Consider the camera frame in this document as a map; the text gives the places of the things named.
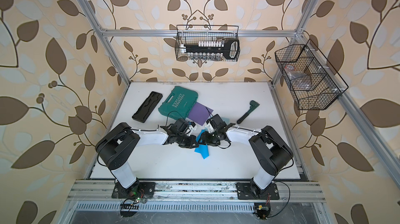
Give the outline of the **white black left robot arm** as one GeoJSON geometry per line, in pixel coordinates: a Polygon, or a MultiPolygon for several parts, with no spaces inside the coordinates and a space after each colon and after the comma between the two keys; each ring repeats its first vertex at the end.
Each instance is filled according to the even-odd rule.
{"type": "Polygon", "coordinates": [[[104,162],[103,166],[109,169],[122,188],[132,190],[139,184],[139,180],[128,163],[128,158],[137,146],[174,143],[181,148],[198,148],[199,146],[196,136],[192,134],[196,130],[194,122],[180,118],[160,128],[162,130],[140,130],[122,122],[95,146],[98,158],[104,162]]]}

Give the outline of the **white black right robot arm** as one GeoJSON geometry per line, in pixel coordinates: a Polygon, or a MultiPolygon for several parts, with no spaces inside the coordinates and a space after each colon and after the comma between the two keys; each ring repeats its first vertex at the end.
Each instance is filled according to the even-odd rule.
{"type": "Polygon", "coordinates": [[[219,115],[206,121],[207,131],[200,135],[202,145],[219,147],[222,141],[249,144],[260,164],[257,174],[251,179],[253,194],[261,194],[277,175],[293,159],[293,152],[277,131],[271,126],[250,130],[225,123],[219,115]]]}

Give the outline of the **light blue square paper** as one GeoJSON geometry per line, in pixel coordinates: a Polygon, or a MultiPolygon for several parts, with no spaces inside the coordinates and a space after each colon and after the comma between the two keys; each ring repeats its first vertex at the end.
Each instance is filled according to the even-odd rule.
{"type": "Polygon", "coordinates": [[[229,118],[222,117],[221,119],[222,119],[227,125],[230,123],[230,119],[229,119],[229,118]]]}

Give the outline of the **purple square paper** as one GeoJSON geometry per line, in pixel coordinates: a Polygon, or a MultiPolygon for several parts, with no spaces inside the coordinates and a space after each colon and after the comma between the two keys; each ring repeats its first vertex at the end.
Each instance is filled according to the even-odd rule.
{"type": "Polygon", "coordinates": [[[196,102],[189,112],[188,118],[196,124],[203,126],[206,120],[212,115],[213,110],[196,102]]]}

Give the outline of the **green plastic tool case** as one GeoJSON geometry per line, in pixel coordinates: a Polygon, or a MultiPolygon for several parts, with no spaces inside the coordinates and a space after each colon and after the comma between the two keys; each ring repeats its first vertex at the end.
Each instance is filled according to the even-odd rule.
{"type": "Polygon", "coordinates": [[[198,99],[196,91],[175,86],[166,100],[158,108],[161,115],[178,120],[188,117],[198,99]]]}

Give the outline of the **black foam tool tray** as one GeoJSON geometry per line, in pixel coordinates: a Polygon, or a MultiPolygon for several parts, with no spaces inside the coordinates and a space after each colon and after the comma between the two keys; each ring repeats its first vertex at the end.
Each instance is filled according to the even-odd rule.
{"type": "Polygon", "coordinates": [[[152,91],[138,110],[133,114],[132,119],[144,123],[153,112],[157,104],[161,101],[163,95],[152,91]]]}

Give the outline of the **small circuit board right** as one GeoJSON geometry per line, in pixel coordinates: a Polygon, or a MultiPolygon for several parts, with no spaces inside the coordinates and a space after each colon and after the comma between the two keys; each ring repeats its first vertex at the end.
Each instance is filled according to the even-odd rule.
{"type": "Polygon", "coordinates": [[[269,203],[255,203],[253,214],[261,220],[267,220],[271,212],[269,203]]]}

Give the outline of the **small circuit board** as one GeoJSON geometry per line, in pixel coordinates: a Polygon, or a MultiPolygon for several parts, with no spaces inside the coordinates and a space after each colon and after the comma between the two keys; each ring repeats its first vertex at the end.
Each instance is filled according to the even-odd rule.
{"type": "Polygon", "coordinates": [[[146,203],[146,199],[143,199],[143,198],[125,199],[120,204],[119,213],[120,213],[121,217],[128,218],[128,217],[134,216],[139,210],[140,203],[146,203]]]}
{"type": "Polygon", "coordinates": [[[269,203],[255,203],[253,214],[261,220],[267,220],[271,212],[269,203]]]}

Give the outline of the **black socket set holder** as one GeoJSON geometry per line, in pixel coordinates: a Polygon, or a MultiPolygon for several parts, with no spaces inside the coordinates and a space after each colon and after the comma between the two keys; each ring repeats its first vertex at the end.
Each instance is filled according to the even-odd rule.
{"type": "Polygon", "coordinates": [[[222,38],[213,41],[199,41],[192,44],[179,44],[179,54],[189,54],[194,58],[236,59],[240,54],[240,41],[236,38],[222,38]]]}

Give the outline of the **small circuit board left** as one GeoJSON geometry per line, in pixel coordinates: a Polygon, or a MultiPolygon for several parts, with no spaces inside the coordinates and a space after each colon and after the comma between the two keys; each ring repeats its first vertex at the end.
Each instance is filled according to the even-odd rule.
{"type": "Polygon", "coordinates": [[[146,203],[146,199],[143,199],[143,198],[125,199],[120,204],[119,213],[120,213],[121,217],[128,218],[128,217],[134,216],[139,210],[140,203],[146,203]]]}

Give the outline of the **plastic bag in basket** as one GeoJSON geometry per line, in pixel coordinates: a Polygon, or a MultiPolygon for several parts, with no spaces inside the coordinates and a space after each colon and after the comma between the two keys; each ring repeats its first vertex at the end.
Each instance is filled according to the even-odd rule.
{"type": "Polygon", "coordinates": [[[284,69],[294,90],[310,91],[312,89],[310,74],[295,70],[292,65],[287,65],[284,69]]]}

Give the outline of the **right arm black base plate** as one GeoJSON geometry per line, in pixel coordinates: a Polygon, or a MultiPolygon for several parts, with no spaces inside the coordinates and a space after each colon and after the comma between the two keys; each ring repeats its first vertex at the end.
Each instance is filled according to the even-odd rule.
{"type": "Polygon", "coordinates": [[[236,183],[237,197],[239,200],[279,200],[280,195],[275,183],[265,189],[260,189],[253,182],[236,183]]]}

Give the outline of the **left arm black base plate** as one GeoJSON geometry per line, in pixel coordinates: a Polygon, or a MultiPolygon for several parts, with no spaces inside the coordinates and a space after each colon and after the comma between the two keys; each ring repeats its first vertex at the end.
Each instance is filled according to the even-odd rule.
{"type": "Polygon", "coordinates": [[[120,182],[116,181],[111,197],[113,199],[150,199],[155,193],[155,182],[135,182],[129,188],[124,188],[120,182]]]}

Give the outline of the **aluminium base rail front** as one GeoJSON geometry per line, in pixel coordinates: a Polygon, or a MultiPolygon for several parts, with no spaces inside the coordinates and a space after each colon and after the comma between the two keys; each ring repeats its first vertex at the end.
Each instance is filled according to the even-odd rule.
{"type": "MultiPolygon", "coordinates": [[[[155,193],[149,201],[164,202],[266,202],[325,203],[323,191],[317,182],[275,182],[279,200],[239,200],[235,181],[149,181],[155,182],[155,193]]],[[[70,201],[116,201],[111,197],[114,180],[77,180],[67,199],[70,201]]]]}

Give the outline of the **aluminium frame post left rear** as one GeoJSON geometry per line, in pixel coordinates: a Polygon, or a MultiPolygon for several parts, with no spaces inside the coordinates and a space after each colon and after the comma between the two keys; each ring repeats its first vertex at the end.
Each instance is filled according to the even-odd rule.
{"type": "Polygon", "coordinates": [[[80,8],[82,9],[82,12],[86,16],[86,19],[88,20],[90,26],[94,30],[94,33],[97,35],[97,37],[100,40],[100,43],[102,46],[105,48],[108,57],[110,58],[111,63],[115,66],[116,71],[121,76],[122,81],[129,86],[130,85],[130,79],[123,68],[123,65],[121,64],[116,52],[114,51],[110,41],[108,40],[107,36],[103,34],[103,28],[101,27],[100,23],[98,22],[95,13],[92,11],[91,6],[87,0],[77,0],[80,8]]]}

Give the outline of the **aluminium frame post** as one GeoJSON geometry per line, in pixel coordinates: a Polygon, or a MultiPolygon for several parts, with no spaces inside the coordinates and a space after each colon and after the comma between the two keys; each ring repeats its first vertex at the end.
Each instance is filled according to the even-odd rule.
{"type": "Polygon", "coordinates": [[[123,68],[123,65],[121,64],[116,52],[114,51],[110,41],[108,40],[107,36],[103,34],[103,28],[101,27],[100,23],[98,22],[95,13],[92,11],[91,6],[87,0],[77,0],[80,8],[82,9],[82,12],[86,16],[86,19],[88,20],[90,26],[94,30],[94,33],[97,35],[97,37],[100,40],[100,43],[102,46],[105,48],[108,57],[110,58],[111,63],[115,66],[116,71],[121,76],[122,81],[129,86],[130,85],[130,79],[123,68]]]}
{"type": "Polygon", "coordinates": [[[277,30],[270,31],[271,37],[289,37],[291,40],[289,44],[300,43],[303,44],[306,41],[306,37],[304,36],[304,32],[306,30],[306,26],[311,18],[313,11],[315,10],[319,0],[309,0],[306,4],[302,16],[300,18],[299,23],[296,26],[294,31],[286,31],[286,30],[277,30]]]}

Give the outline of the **aluminium frame right side rail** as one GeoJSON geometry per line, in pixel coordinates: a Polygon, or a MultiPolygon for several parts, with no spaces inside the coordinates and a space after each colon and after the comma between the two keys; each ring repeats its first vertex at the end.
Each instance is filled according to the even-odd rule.
{"type": "Polygon", "coordinates": [[[337,101],[356,126],[357,130],[364,137],[374,154],[379,159],[381,165],[397,187],[400,187],[400,161],[393,150],[389,147],[386,140],[379,133],[366,115],[351,98],[349,90],[340,95],[337,101]]]}

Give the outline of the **aluminium frame post right rear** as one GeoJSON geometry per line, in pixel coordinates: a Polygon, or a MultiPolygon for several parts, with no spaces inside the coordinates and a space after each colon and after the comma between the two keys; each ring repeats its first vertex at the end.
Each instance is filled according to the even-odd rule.
{"type": "Polygon", "coordinates": [[[286,31],[286,30],[277,30],[270,31],[271,37],[289,37],[291,40],[289,44],[300,43],[303,44],[306,41],[306,37],[304,36],[304,32],[306,30],[306,26],[311,18],[313,11],[315,10],[319,0],[309,0],[306,4],[302,16],[300,18],[299,23],[296,26],[294,31],[286,31]]]}

